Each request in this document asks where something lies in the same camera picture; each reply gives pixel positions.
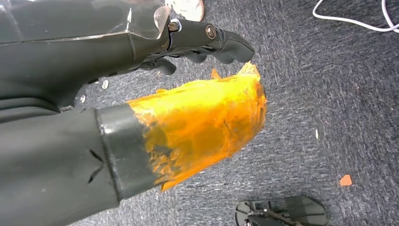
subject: white cable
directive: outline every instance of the white cable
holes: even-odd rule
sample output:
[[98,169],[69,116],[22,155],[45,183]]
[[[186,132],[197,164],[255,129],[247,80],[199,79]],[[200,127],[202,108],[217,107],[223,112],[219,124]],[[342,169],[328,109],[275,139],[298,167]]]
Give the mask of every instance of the white cable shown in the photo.
[[[391,21],[391,18],[389,17],[388,12],[386,10],[385,0],[381,1],[381,7],[383,8],[383,14],[384,14],[385,20],[389,24],[389,27],[393,27],[393,23]],[[396,33],[399,33],[399,29],[395,29],[393,31],[396,32]]]
[[359,25],[359,26],[362,26],[362,27],[365,27],[365,28],[368,28],[368,29],[370,29],[370,30],[377,31],[377,32],[390,32],[390,31],[394,31],[394,32],[396,32],[396,33],[399,33],[399,29],[397,29],[397,28],[399,28],[399,24],[397,24],[397,25],[395,25],[395,26],[393,25],[393,23],[392,23],[392,21],[391,21],[391,18],[389,17],[388,12],[387,12],[387,10],[386,10],[385,0],[382,0],[382,1],[381,1],[381,6],[382,6],[382,8],[383,8],[383,14],[384,14],[385,20],[386,20],[387,23],[389,24],[389,28],[374,27],[374,26],[371,26],[371,25],[362,23],[362,22],[360,22],[360,21],[352,20],[352,19],[348,19],[348,18],[342,18],[342,17],[336,17],[336,16],[323,16],[323,15],[319,15],[319,14],[316,13],[316,10],[317,10],[317,8],[319,7],[319,5],[320,5],[322,2],[323,2],[323,0],[320,0],[320,1],[316,4],[316,6],[314,7],[313,12],[312,12],[312,14],[313,14],[314,17],[317,17],[317,18],[320,18],[320,19],[325,19],[325,20],[337,20],[337,21],[344,21],[344,22],[348,22],[348,23],[352,23],[352,24],[357,24],[357,25]]

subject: metal bolt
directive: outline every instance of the metal bolt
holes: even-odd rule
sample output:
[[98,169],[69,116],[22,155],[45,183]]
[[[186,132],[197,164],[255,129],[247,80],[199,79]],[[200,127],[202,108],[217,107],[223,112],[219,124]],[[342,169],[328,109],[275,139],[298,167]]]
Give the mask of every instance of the metal bolt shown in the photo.
[[168,24],[168,29],[171,32],[175,32],[179,30],[179,25],[176,22],[171,22]]
[[86,95],[82,95],[81,97],[80,97],[80,101],[82,102],[82,103],[84,103],[85,101],[86,101]]
[[215,39],[216,38],[216,29],[213,25],[208,24],[205,28],[205,32],[207,33],[208,38]]
[[108,88],[108,84],[109,84],[109,82],[108,82],[108,80],[104,80],[103,81],[103,85],[101,86],[103,89],[107,89]]

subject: black robotic finger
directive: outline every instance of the black robotic finger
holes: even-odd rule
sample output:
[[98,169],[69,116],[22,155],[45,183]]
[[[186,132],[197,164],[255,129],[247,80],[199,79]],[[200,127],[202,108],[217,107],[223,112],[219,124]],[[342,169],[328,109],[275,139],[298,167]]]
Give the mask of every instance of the black robotic finger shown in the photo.
[[162,72],[163,74],[171,75],[171,74],[175,73],[176,66],[166,59],[159,58],[159,59],[155,59],[152,61],[147,61],[147,62],[142,63],[140,65],[140,69],[143,69],[143,70],[156,69],[156,70]]
[[240,35],[220,29],[217,29],[217,33],[218,40],[210,43],[209,46],[217,50],[213,55],[222,63],[231,63],[231,58],[241,63],[252,59],[255,49]]
[[183,56],[186,57],[187,59],[193,61],[194,63],[198,63],[198,64],[204,62],[207,58],[206,55],[196,54],[191,51],[185,52]]
[[217,52],[212,54],[218,61],[222,62],[223,64],[231,64],[234,61],[234,58],[230,56],[229,53],[224,52]]

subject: orange tape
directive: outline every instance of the orange tape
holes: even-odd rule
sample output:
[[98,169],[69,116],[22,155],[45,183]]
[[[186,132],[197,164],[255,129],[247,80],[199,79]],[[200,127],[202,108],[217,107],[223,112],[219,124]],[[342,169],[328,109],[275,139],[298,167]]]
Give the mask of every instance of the orange tape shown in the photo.
[[255,65],[128,101],[143,131],[162,191],[245,146],[263,127],[266,97]]

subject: metal rivet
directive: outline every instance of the metal rivet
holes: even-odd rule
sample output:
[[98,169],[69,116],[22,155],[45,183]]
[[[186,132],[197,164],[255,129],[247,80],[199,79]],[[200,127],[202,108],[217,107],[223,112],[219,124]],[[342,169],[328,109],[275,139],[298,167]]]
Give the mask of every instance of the metal rivet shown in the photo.
[[179,25],[176,22],[171,22],[168,24],[168,29],[171,32],[175,32],[179,30]]
[[208,24],[205,28],[205,32],[207,33],[208,38],[215,39],[216,38],[216,29],[213,25]]
[[107,89],[108,88],[108,84],[109,84],[109,82],[108,82],[108,80],[104,80],[103,81],[103,85],[101,86],[103,89]]
[[82,103],[84,103],[85,101],[86,101],[86,95],[82,95],[81,97],[80,97],[80,101],[82,102]]

